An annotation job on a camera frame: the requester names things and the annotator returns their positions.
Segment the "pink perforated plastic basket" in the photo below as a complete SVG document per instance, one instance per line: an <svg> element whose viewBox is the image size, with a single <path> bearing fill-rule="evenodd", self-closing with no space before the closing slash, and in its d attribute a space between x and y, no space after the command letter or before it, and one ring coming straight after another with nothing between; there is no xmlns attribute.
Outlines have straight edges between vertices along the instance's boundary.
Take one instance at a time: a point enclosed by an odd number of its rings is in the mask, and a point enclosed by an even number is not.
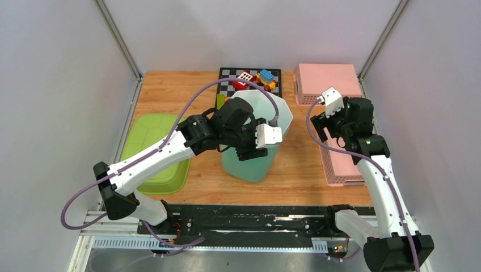
<svg viewBox="0 0 481 272"><path fill-rule="evenodd" d="M331 187L364 186L365 181L350 155L319 147L326 183Z"/></svg>

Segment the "green bin with white liner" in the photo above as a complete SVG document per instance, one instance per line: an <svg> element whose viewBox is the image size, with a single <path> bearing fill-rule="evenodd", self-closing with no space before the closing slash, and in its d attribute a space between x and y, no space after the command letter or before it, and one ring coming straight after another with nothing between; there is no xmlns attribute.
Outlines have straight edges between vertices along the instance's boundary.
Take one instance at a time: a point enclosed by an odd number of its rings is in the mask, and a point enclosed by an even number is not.
<svg viewBox="0 0 481 272"><path fill-rule="evenodd" d="M270 100L259 90L243 90L237 91L234 97L239 97L247 101L253 108L254 117L265 118L270 121L275 116L275 109ZM270 97L276 103L279 109L278 126L282 130L282 137L286 138L289 126L293 120L293 114L287 102L271 94ZM273 164L275 156L280 149L280 144L268 146L268 154L265 157L256 159L239 161L235 149L230 148L221 154L221 162L223 170L239 179L249 182L261 182L265 179L270 167Z"/></svg>

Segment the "large green plastic container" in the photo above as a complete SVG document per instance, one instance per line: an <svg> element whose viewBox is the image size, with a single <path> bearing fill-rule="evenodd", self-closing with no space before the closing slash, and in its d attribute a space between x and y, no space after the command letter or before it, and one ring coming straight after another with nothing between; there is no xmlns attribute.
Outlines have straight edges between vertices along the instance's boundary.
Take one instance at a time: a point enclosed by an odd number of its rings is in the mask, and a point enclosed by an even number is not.
<svg viewBox="0 0 481 272"><path fill-rule="evenodd" d="M139 116L130 128L120 162L119 174L111 179L116 191L127 195L135 190L143 194L172 194L185 183L192 151L175 131L177 115L152 113Z"/></svg>

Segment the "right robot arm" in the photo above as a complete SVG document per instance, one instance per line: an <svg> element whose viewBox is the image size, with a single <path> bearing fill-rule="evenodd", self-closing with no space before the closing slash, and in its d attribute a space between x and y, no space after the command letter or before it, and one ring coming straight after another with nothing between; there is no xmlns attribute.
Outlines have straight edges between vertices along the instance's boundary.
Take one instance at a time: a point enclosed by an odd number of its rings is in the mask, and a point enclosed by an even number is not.
<svg viewBox="0 0 481 272"><path fill-rule="evenodd" d="M367 223L353 209L335 208L324 220L330 236L344 232L362 250L370 271L420 271L434 250L431 235L423 235L404 204L394 177L385 139L373 132L374 107L361 97L318 97L325 105L317 116L306 116L307 131L321 147L351 156L373 202L377 226Z"/></svg>

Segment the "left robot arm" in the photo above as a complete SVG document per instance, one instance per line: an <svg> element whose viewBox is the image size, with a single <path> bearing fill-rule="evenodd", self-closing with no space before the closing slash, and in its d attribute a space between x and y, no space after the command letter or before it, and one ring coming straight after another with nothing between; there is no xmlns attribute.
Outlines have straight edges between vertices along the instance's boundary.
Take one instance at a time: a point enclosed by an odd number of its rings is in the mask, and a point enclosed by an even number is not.
<svg viewBox="0 0 481 272"><path fill-rule="evenodd" d="M165 201L155 201L137 191L146 180L166 168L221 146L234 148L240 161L267 155L260 145L262 129L270 124L256 118L252 106L241 98L228 100L220 109L210 108L174 125L167 136L127 160L94 166L100 194L110 220L134 217L143 220L160 234L174 226Z"/></svg>

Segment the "green flat toy brick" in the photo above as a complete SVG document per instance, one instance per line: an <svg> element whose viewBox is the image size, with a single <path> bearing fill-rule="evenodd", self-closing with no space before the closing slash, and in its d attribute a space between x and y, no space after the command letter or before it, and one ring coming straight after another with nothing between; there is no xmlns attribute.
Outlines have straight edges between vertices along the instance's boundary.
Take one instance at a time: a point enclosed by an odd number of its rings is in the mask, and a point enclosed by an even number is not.
<svg viewBox="0 0 481 272"><path fill-rule="evenodd" d="M217 94L217 97L216 97L216 108L217 109L220 109L224 103L226 102L226 100L228 100L229 98L226 97L225 95L219 93Z"/></svg>

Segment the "black grey checkerboard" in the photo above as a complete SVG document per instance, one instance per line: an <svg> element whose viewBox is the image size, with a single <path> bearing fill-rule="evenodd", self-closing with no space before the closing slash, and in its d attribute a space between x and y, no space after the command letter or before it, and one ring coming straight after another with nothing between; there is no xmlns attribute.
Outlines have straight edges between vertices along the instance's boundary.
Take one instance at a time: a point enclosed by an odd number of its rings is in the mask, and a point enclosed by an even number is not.
<svg viewBox="0 0 481 272"><path fill-rule="evenodd" d="M270 94L282 97L280 69L221 67L219 69L218 78L241 78L249 80ZM262 95L253 86L249 86L241 82L221 82L217 84L217 94L214 106L216 108L220 108L237 91L243 90L254 90L254 93L263 98L264 103L267 103L272 114L274 114L275 111L271 102L264 95Z"/></svg>

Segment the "blue yellow toy car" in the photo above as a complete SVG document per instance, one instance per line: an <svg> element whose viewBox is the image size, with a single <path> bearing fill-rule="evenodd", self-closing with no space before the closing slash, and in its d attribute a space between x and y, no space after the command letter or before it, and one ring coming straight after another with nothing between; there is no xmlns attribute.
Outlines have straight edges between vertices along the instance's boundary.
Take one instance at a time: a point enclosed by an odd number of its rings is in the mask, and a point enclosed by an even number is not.
<svg viewBox="0 0 481 272"><path fill-rule="evenodd" d="M257 84L262 84L264 90L268 92L273 91L279 85L278 81L275 80L274 75L266 69L257 73L255 82Z"/></svg>

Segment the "red window toy brick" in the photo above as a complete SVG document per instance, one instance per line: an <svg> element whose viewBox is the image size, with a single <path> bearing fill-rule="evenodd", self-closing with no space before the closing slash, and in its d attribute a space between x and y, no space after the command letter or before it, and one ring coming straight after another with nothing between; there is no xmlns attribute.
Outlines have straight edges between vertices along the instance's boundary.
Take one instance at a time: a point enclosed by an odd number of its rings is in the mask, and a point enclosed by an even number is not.
<svg viewBox="0 0 481 272"><path fill-rule="evenodd" d="M232 86L233 88L236 90L236 91L241 91L241 90L246 90L247 88L249 88L249 84L247 84L246 82L249 81L249 82L254 82L256 81L256 76L251 74L249 71L247 70L244 70L242 71L238 76L237 76L238 79L241 79L241 81L234 81L232 83Z"/></svg>

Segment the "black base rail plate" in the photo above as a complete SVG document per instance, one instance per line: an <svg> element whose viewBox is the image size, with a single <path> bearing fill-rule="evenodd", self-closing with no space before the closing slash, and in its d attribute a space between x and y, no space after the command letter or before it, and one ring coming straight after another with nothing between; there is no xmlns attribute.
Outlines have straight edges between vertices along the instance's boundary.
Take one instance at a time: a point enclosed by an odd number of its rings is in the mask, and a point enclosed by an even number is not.
<svg viewBox="0 0 481 272"><path fill-rule="evenodd" d="M346 234L331 229L327 206L171 204L172 218L152 230L180 244L204 237L202 247L311 248L314 240L344 244Z"/></svg>

